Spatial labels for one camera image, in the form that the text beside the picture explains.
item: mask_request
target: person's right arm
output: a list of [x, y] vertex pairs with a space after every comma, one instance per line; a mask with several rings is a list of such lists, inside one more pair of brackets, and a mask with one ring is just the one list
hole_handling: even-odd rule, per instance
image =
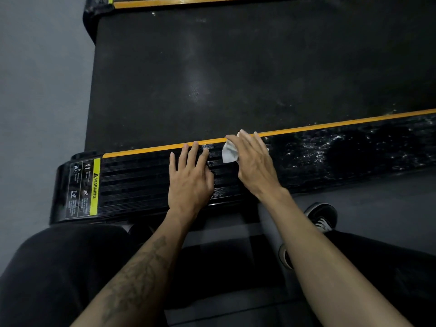
[[227, 136], [239, 153], [239, 179], [271, 214], [304, 295], [324, 327], [411, 327], [297, 207], [281, 187], [262, 139]]

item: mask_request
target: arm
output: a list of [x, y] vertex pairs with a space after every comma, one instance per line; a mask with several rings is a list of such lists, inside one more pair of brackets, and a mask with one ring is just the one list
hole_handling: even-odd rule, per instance
[[171, 153], [170, 209], [165, 220], [71, 327], [154, 325], [189, 227], [214, 191], [214, 176], [206, 166], [209, 150], [203, 150], [195, 165], [197, 151], [198, 143], [189, 153], [186, 144], [178, 170]]
[[285, 242], [302, 290], [324, 327], [411, 324], [303, 214], [280, 186], [262, 139], [227, 136], [239, 152], [239, 179], [265, 205]]

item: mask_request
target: yellow label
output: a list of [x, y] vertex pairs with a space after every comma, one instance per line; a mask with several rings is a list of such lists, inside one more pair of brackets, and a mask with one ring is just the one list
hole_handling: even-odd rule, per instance
[[97, 214], [97, 207], [99, 204], [100, 162], [101, 159], [94, 159], [94, 172], [92, 174], [91, 208], [89, 210], [90, 216], [95, 216]]

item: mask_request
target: black pants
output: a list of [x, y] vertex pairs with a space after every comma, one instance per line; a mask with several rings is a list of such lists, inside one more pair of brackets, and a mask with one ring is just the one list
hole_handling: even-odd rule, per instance
[[[327, 237], [412, 324], [436, 326], [436, 257], [338, 231]], [[0, 277], [0, 326], [69, 326], [137, 249], [108, 225], [32, 236]]]

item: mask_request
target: person's left hand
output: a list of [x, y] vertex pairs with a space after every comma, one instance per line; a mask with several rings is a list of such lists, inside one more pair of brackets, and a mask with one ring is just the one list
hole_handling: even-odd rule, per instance
[[209, 149], [204, 148], [195, 165], [198, 142], [194, 142], [190, 152], [187, 143], [182, 148], [179, 166], [176, 170], [176, 156], [170, 154], [170, 190], [168, 205], [170, 210], [195, 218], [214, 192], [214, 175], [206, 166]]

